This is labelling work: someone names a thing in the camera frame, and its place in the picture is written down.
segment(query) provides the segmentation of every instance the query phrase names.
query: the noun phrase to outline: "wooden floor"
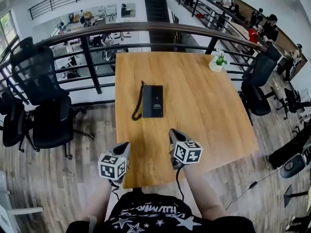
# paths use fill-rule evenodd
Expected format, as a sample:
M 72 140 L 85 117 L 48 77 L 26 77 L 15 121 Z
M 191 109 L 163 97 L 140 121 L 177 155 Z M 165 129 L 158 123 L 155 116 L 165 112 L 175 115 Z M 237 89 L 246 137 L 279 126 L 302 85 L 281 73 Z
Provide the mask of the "wooden floor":
M 281 88 L 284 83 L 277 74 L 272 74 L 264 92 L 270 92 L 272 83 Z M 289 114 L 284 121 L 284 112 L 276 111 L 279 106 L 269 98 L 272 112 L 258 117 L 252 115 L 254 130 L 259 142 L 259 152 L 238 160 L 217 170 L 204 174 L 211 182 L 225 207 L 245 191 L 251 183 L 259 181 L 274 171 L 265 156 L 283 146 L 292 137 L 292 129 L 300 125 L 297 114 Z M 63 156 L 63 149 L 41 150 L 37 153 L 27 141 L 25 153 L 11 148 L 0 147 L 0 169 L 7 174 L 8 188 L 11 191 L 13 208 L 42 206 L 42 213 L 30 216 L 17 216 L 22 232 L 64 232 L 74 221 L 81 207 L 86 203 L 98 180 L 97 158 L 116 143 L 114 104 L 87 108 L 86 115 L 79 115 L 75 128 L 96 134 L 94 141 L 76 135 L 70 150 L 73 159 Z M 228 211 L 232 215 L 246 216 L 254 222 L 258 233 L 281 233 L 292 215 L 306 214 L 306 198 L 294 198 L 284 209 L 283 194 L 289 185 L 294 192 L 305 191 L 310 185 L 309 168 L 290 179 L 273 174 L 247 191 Z M 182 180 L 185 201 L 197 216 L 198 210 L 186 180 Z M 146 193 L 160 193 L 180 198 L 176 183 L 144 188 Z M 111 196 L 109 208 L 116 203 Z

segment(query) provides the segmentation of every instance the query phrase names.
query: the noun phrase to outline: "window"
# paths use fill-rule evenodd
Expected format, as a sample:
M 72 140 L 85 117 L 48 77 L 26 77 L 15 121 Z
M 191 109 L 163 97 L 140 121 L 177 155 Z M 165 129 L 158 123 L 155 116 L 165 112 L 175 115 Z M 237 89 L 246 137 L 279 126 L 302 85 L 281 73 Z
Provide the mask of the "window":
M 0 18 L 0 54 L 17 35 L 11 12 Z

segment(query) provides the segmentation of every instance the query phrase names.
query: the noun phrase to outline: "black cable cord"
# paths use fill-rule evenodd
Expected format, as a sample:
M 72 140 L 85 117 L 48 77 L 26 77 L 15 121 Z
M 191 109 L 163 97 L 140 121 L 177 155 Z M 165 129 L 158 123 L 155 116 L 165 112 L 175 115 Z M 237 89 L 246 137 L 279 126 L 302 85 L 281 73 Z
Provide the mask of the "black cable cord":
M 178 175 L 179 175 L 180 170 L 181 170 L 183 167 L 184 167 L 184 164 L 182 164 L 182 165 L 179 167 L 179 169 L 177 170 L 177 173 L 176 173 L 176 181 L 177 181 L 178 189 L 179 189 L 179 191 L 180 191 L 180 193 L 181 193 L 181 196 L 182 196 L 182 201 L 184 201 L 185 196 L 184 196 L 183 192 L 181 191 L 180 183 L 179 183 L 179 180 L 178 180 Z
M 117 185 L 115 185 L 115 184 L 112 182 L 112 180 L 109 180 L 109 183 L 110 183 L 113 187 L 115 187 L 115 189 L 113 189 L 111 192 L 114 193 L 114 194 L 117 196 L 118 201 L 119 201 L 119 200 L 120 200 L 120 199 L 119 199 L 119 195 L 116 193 L 116 191 L 119 190 L 119 187 L 118 187 Z
M 133 120 L 133 121 L 137 121 L 137 120 L 140 119 L 141 116 L 142 116 L 141 110 L 140 110 L 140 113 L 139 113 L 138 116 L 135 116 L 135 115 L 136 115 L 136 113 L 138 112 L 139 107 L 140 107 L 140 104 L 141 104 L 141 100 L 142 100 L 142 90 L 143 90 L 143 88 L 144 88 L 144 85 L 146 85 L 146 83 L 142 80 L 142 81 L 141 81 L 141 87 L 140 87 L 138 102 L 137 102 L 135 111 L 134 111 L 133 114 L 132 114 L 132 120 Z
M 271 175 L 274 175 L 275 173 L 279 172 L 281 169 L 282 169 L 282 168 L 280 168 L 280 169 L 278 169 L 277 171 L 275 171 L 275 172 L 269 174 L 268 176 L 262 178 L 262 179 L 259 180 L 258 182 L 257 182 L 257 181 L 253 182 L 253 183 L 249 186 L 249 188 L 248 188 L 247 190 L 245 190 L 244 192 L 242 192 L 242 194 L 241 194 L 237 199 L 235 199 L 235 200 L 233 200 L 233 201 L 230 202 L 230 204 L 227 206 L 226 210 L 228 210 L 229 206 L 230 206 L 232 203 L 238 201 L 238 200 L 240 199 L 240 197 L 242 197 L 248 190 L 253 189 L 259 182 L 261 182 L 261 181 L 263 181 L 264 179 L 270 177 Z

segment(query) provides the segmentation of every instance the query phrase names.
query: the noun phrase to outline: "black office chair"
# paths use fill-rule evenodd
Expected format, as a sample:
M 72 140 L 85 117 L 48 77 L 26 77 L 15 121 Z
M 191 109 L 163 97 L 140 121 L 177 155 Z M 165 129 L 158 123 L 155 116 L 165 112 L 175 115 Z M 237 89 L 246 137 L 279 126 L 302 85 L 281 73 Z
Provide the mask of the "black office chair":
M 11 52 L 12 74 L 26 93 L 32 105 L 38 105 L 34 111 L 34 146 L 38 149 L 50 149 L 64 145 L 73 139 L 73 132 L 94 136 L 73 129 L 73 119 L 78 112 L 71 107 L 69 92 L 63 90 L 56 78 L 52 50 L 49 47 L 35 48 L 32 38 L 21 41 Z
M 276 61 L 264 53 L 260 53 L 250 68 L 253 72 L 248 72 L 242 82 L 240 97 L 251 123 L 252 120 L 248 109 L 257 116 L 263 116 L 271 112 L 267 98 L 273 96 L 274 92 L 265 95 L 260 87 L 266 84 L 275 67 Z
M 296 113 L 298 110 L 303 110 L 304 107 L 311 107 L 311 101 L 301 102 L 300 95 L 296 91 L 291 91 L 287 88 L 284 89 L 286 95 L 286 103 L 282 107 L 277 108 L 280 110 L 282 108 L 287 108 L 291 113 Z
M 15 98 L 7 86 L 7 82 L 0 84 L 2 89 L 0 97 L 0 114 L 4 115 L 2 141 L 5 147 L 12 147 L 19 142 L 18 150 L 24 152 L 22 148 L 24 137 L 26 136 L 32 147 L 35 149 L 28 131 L 31 129 L 31 122 L 27 119 L 22 100 Z

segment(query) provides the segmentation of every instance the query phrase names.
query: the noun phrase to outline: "staircase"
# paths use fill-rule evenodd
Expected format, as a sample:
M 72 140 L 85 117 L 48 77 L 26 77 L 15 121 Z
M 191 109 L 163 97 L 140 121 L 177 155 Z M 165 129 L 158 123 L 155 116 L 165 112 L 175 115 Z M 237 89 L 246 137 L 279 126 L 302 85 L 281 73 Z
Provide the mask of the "staircase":
M 145 0 L 148 22 L 170 22 L 166 0 Z M 149 32 L 150 43 L 174 43 L 171 32 Z M 151 51 L 174 51 L 173 48 L 152 47 Z

